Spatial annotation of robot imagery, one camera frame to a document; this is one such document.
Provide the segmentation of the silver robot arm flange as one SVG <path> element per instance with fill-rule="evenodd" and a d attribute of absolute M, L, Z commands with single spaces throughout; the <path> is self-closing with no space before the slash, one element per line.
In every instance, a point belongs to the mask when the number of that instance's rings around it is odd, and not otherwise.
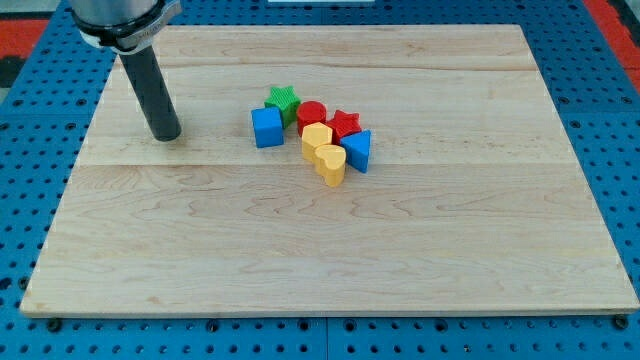
<path fill-rule="evenodd" d="M 179 0 L 70 0 L 81 37 L 95 48 L 138 53 L 182 12 Z"/>

